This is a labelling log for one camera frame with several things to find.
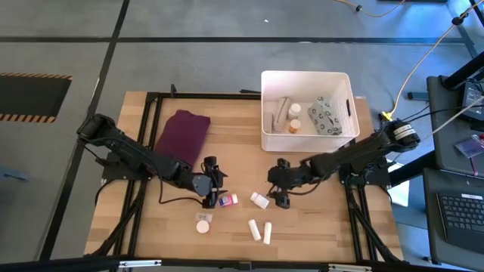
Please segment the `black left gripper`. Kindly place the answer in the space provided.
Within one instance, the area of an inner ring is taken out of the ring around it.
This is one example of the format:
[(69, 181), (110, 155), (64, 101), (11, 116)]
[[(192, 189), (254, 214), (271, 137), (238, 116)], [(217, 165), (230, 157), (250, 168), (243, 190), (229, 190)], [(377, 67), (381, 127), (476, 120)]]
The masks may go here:
[(201, 202), (204, 209), (214, 209), (221, 195), (227, 193), (227, 190), (220, 190), (220, 180), (228, 176), (219, 168), (215, 156), (205, 157), (201, 166), (203, 173), (194, 176), (194, 190), (204, 196)]

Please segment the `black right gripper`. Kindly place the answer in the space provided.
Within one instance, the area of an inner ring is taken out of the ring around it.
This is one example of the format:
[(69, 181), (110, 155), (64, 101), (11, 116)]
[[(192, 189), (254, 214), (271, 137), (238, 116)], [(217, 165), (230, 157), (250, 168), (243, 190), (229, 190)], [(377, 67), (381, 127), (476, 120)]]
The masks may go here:
[(290, 167), (290, 162), (283, 158), (279, 158), (278, 165), (269, 169), (267, 180), (271, 183), (268, 197), (274, 199), (276, 206), (282, 209), (290, 208), (287, 190), (315, 183), (312, 170), (306, 163), (298, 167)]

